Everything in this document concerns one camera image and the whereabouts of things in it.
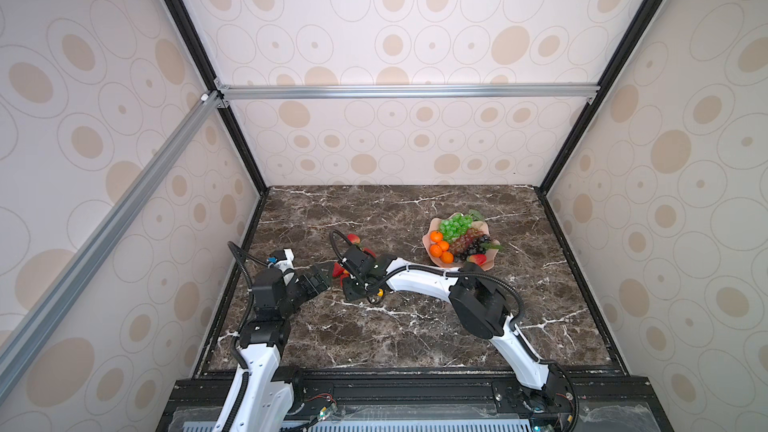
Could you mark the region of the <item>pink scalloped fruit bowl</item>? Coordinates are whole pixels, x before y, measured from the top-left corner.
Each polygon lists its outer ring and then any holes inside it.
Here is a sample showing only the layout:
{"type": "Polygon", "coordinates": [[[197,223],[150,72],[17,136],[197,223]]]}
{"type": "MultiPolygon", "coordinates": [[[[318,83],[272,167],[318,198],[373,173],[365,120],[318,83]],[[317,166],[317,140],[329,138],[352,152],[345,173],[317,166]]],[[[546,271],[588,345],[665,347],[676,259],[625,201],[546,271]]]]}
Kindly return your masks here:
{"type": "Polygon", "coordinates": [[[484,216],[476,210],[432,219],[423,244],[438,267],[459,267],[469,262],[483,270],[493,267],[494,258],[502,248],[500,242],[491,237],[484,216]]]}

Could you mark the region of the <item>green grape bunch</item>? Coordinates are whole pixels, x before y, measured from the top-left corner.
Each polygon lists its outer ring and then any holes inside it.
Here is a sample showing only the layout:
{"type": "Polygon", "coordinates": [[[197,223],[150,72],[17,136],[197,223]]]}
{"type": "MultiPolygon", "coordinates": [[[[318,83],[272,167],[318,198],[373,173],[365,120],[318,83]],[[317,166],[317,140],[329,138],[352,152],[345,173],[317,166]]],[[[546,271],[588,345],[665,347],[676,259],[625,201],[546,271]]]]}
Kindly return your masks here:
{"type": "Polygon", "coordinates": [[[440,222],[438,231],[446,242],[452,243],[463,236],[474,222],[483,222],[484,220],[484,216],[474,209],[470,209],[467,213],[456,212],[440,222]]]}

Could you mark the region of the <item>red grape bunch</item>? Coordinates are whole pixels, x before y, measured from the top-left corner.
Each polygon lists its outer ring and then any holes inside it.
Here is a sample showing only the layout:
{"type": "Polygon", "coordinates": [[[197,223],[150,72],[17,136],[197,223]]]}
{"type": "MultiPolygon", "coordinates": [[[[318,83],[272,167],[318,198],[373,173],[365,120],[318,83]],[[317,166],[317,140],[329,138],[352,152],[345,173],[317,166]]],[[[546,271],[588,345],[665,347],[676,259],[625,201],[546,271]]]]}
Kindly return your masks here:
{"type": "Polygon", "coordinates": [[[464,234],[456,238],[451,244],[449,251],[455,256],[465,254],[472,244],[482,238],[485,233],[481,229],[470,227],[464,234]]]}

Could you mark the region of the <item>black grape bunch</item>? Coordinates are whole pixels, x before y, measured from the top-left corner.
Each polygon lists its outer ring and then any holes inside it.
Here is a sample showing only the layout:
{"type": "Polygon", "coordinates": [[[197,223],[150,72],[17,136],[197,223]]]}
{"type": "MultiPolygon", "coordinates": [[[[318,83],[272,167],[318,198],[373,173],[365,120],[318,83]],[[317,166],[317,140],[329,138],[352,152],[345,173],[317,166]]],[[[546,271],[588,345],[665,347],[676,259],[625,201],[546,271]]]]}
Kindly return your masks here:
{"type": "Polygon", "coordinates": [[[459,255],[458,257],[455,257],[454,255],[453,256],[457,262],[463,262],[466,261],[470,255],[487,254],[491,250],[500,249],[501,245],[494,241],[489,235],[485,234],[482,238],[476,240],[465,254],[459,255]]]}

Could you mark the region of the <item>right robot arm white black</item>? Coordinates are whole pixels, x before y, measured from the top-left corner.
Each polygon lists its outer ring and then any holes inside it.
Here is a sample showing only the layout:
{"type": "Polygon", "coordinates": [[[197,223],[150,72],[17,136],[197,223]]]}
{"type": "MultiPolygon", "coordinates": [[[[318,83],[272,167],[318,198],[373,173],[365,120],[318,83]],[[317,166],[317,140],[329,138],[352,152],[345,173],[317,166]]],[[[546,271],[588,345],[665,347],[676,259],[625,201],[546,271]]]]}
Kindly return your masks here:
{"type": "Polygon", "coordinates": [[[560,429],[575,428],[579,399],[568,373],[555,361],[543,359],[519,327],[526,308],[520,294],[507,282],[468,262],[438,268],[392,254],[375,255],[354,234],[329,233],[336,256],[334,274],[345,299],[377,304],[393,292],[409,292],[450,304],[462,327],[489,341],[514,372],[523,407],[531,414],[559,416],[560,429]]]}

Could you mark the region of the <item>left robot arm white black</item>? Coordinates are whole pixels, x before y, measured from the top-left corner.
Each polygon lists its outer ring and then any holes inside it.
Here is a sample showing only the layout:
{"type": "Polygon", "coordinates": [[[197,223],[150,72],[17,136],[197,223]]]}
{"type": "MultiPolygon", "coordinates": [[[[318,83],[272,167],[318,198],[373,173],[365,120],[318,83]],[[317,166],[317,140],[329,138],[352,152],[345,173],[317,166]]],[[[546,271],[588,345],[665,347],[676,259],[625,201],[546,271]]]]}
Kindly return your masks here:
{"type": "Polygon", "coordinates": [[[330,286],[327,271],[293,267],[294,255],[282,249],[258,259],[228,243],[246,289],[246,310],[230,351],[237,369],[215,431],[278,431],[295,400],[290,379],[275,373],[290,335],[290,318],[330,286]]]}

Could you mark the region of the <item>strawberry far with leaves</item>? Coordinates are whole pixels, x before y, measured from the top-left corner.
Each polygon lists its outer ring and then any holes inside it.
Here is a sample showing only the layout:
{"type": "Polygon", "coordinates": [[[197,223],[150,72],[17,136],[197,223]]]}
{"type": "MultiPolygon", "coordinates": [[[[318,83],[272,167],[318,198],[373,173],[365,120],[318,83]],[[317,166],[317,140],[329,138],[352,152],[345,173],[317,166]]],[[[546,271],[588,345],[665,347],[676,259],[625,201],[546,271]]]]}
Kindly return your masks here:
{"type": "Polygon", "coordinates": [[[351,245],[359,246],[361,244],[361,239],[356,234],[348,234],[346,240],[351,245]]]}

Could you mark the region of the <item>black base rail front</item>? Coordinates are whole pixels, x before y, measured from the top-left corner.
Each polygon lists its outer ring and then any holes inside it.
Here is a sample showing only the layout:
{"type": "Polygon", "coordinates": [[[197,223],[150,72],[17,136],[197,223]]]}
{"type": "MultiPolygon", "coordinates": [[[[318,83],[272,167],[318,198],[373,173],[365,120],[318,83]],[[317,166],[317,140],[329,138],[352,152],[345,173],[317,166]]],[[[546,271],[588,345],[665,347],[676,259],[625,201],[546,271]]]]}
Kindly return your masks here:
{"type": "Polygon", "coordinates": [[[325,406],[316,431],[669,431],[650,381],[572,369],[553,410],[533,412],[509,372],[305,371],[281,430],[325,406]]]}

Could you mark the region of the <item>horizontal aluminium rail back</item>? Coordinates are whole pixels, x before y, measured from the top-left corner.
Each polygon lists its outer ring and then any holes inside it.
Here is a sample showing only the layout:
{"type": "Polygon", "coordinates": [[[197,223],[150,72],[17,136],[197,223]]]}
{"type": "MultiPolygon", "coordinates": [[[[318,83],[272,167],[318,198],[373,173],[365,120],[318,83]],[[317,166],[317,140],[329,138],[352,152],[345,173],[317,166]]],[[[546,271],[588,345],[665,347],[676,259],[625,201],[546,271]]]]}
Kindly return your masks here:
{"type": "Polygon", "coordinates": [[[258,85],[224,84],[219,94],[237,100],[364,100],[469,98],[594,98],[597,83],[417,84],[417,85],[258,85]]]}

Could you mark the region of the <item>diagonal aluminium rail left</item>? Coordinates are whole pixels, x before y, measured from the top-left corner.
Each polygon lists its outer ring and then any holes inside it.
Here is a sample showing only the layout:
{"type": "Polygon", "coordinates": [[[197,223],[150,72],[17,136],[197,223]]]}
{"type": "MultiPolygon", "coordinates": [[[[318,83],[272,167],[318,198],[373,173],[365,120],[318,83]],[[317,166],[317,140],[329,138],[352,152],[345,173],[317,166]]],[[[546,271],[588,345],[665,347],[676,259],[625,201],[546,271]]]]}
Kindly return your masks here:
{"type": "Polygon", "coordinates": [[[194,135],[217,110],[222,97],[221,92],[210,90],[205,100],[198,101],[25,316],[1,353],[2,401],[7,400],[194,135]]]}

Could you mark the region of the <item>black frame post left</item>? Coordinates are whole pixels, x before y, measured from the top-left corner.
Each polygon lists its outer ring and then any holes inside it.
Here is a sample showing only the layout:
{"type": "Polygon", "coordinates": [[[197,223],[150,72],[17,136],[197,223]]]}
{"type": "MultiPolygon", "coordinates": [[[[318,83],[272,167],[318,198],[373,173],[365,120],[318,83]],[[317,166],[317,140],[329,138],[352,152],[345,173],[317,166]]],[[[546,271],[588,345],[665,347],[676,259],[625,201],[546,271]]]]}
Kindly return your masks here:
{"type": "MultiPolygon", "coordinates": [[[[218,75],[210,61],[197,27],[186,8],[184,0],[163,0],[166,9],[179,33],[187,52],[189,53],[198,75],[201,77],[207,91],[219,92],[218,75]]],[[[251,182],[257,193],[263,196],[269,187],[259,170],[254,156],[247,144],[242,128],[230,105],[218,108],[219,116],[232,140],[235,149],[245,166],[251,182]]]]}

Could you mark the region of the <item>black frame post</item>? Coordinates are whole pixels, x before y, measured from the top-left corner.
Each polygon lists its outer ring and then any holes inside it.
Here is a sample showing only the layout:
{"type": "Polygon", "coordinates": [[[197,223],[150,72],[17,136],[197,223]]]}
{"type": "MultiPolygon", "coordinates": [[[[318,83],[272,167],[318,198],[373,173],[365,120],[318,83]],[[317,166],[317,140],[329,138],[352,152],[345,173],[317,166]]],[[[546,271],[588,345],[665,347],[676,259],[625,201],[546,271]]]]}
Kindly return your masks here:
{"type": "MultiPolygon", "coordinates": [[[[207,91],[219,92],[218,75],[210,61],[197,27],[186,8],[184,0],[163,0],[166,9],[179,33],[187,52],[189,53],[198,75],[201,77],[207,91]]],[[[254,156],[247,144],[242,128],[230,105],[218,108],[219,116],[232,140],[235,149],[245,166],[251,182],[257,193],[263,196],[269,187],[259,170],[254,156]]]]}
{"type": "Polygon", "coordinates": [[[593,122],[602,103],[611,92],[611,89],[619,78],[622,70],[629,62],[630,57],[635,52],[638,44],[650,27],[652,20],[660,11],[663,2],[664,0],[642,0],[640,2],[626,32],[618,42],[616,50],[597,82],[599,89],[595,97],[588,101],[580,112],[574,126],[567,135],[565,142],[545,175],[543,182],[536,188],[536,192],[540,198],[545,198],[554,187],[576,147],[579,145],[589,126],[593,122]]]}

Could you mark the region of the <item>black frame post right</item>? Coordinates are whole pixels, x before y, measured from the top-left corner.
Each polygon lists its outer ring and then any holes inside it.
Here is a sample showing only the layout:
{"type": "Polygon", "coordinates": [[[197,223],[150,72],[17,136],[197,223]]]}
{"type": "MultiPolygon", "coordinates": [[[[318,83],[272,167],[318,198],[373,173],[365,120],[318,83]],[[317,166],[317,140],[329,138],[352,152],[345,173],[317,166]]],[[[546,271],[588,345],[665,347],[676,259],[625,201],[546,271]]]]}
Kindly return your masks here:
{"type": "Polygon", "coordinates": [[[619,78],[622,70],[629,62],[630,57],[635,52],[638,44],[650,27],[652,20],[660,11],[663,2],[664,0],[642,0],[640,2],[626,32],[618,42],[616,50],[597,82],[599,89],[595,97],[588,101],[580,112],[574,126],[567,135],[565,142],[545,175],[543,182],[536,188],[536,192],[540,198],[545,198],[554,187],[576,147],[579,145],[589,126],[593,122],[602,103],[611,92],[611,89],[619,78]]]}

